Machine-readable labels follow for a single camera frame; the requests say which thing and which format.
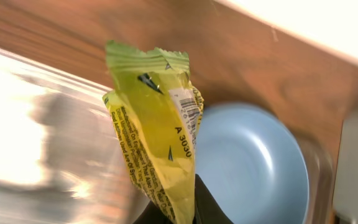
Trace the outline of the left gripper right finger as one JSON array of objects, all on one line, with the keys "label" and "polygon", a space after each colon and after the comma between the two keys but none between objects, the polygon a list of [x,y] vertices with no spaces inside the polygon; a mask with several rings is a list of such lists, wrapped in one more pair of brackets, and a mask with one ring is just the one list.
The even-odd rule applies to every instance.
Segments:
[{"label": "left gripper right finger", "polygon": [[221,210],[198,174],[195,175],[195,218],[193,224],[233,224]]}]

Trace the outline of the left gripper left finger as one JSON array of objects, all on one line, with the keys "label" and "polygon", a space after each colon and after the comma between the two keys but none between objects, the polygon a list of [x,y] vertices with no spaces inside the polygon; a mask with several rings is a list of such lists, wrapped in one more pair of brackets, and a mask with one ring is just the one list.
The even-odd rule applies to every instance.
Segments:
[{"label": "left gripper left finger", "polygon": [[162,211],[153,203],[149,202],[144,211],[133,224],[173,224]]}]

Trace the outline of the dark blue plate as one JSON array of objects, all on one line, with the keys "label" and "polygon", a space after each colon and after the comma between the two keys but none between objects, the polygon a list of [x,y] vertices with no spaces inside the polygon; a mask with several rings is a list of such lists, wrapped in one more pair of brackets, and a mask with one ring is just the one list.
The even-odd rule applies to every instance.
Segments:
[{"label": "dark blue plate", "polygon": [[236,224],[303,224],[309,206],[305,159],[292,133],[262,108],[209,107],[196,137],[196,173]]}]

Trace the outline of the yellow snack wrapper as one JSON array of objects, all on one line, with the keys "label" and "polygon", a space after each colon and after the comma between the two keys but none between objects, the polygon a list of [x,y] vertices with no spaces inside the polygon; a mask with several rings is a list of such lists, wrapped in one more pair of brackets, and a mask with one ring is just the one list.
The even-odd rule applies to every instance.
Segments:
[{"label": "yellow snack wrapper", "polygon": [[106,64],[114,89],[103,101],[130,180],[172,223],[191,223],[203,98],[190,81],[188,54],[110,40]]}]

